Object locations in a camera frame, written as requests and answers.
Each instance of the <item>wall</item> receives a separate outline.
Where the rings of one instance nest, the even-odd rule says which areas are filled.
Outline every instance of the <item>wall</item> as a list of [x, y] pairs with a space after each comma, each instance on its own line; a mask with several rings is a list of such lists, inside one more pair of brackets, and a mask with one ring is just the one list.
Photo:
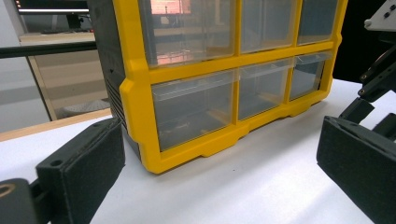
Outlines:
[[[10, 3], [9, 0], [0, 1], [0, 48], [17, 47], [18, 35], [23, 32], [20, 19]], [[0, 132], [48, 121], [26, 59], [0, 59]]]

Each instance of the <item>clear plastic drawer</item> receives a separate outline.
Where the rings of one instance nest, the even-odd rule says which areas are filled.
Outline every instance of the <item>clear plastic drawer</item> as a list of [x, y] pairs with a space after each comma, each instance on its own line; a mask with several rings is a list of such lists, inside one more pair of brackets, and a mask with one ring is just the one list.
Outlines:
[[153, 86], [161, 151], [230, 124], [235, 81], [227, 70]]
[[337, 0], [304, 0], [298, 44], [329, 40], [337, 9]]
[[240, 68], [239, 119], [246, 119], [280, 105], [292, 59]]
[[139, 0], [150, 67], [233, 55], [234, 1]]
[[291, 100], [318, 90], [325, 61], [331, 57], [332, 54], [328, 51], [295, 57], [296, 66], [291, 81]]
[[294, 0], [244, 0], [241, 52], [288, 47], [293, 38]]

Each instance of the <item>black side panel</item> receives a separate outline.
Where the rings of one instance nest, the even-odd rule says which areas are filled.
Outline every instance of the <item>black side panel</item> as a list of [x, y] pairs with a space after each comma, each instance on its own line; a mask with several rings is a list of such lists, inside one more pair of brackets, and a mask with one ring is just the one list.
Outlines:
[[318, 165], [374, 223], [396, 223], [396, 144], [343, 119], [326, 117]]
[[88, 7], [111, 111], [114, 116], [121, 118], [126, 126], [119, 90], [120, 84], [125, 79], [125, 70], [113, 2], [112, 0], [88, 0]]
[[51, 223], [90, 223], [125, 165], [119, 119], [99, 121], [37, 167], [54, 206]]

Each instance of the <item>white table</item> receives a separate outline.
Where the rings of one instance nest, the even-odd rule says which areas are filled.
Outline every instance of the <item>white table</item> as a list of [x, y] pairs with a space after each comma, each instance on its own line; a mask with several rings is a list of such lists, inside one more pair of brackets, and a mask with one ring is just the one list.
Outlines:
[[[338, 117], [360, 87], [335, 80], [330, 96], [302, 115], [272, 122], [233, 147], [162, 175], [147, 172], [126, 145], [126, 166], [92, 223], [372, 223], [316, 161], [323, 117]], [[377, 101], [362, 125], [372, 128], [395, 112], [394, 99], [390, 92]], [[106, 118], [1, 142], [0, 180], [35, 180], [40, 161]]]

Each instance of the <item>plastic drawer organizer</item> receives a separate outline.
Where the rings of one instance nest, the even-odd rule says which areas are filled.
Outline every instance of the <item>plastic drawer organizer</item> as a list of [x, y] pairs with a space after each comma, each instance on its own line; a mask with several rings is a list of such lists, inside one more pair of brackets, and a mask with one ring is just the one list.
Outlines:
[[347, 0], [89, 6], [113, 115], [158, 174], [324, 99]]

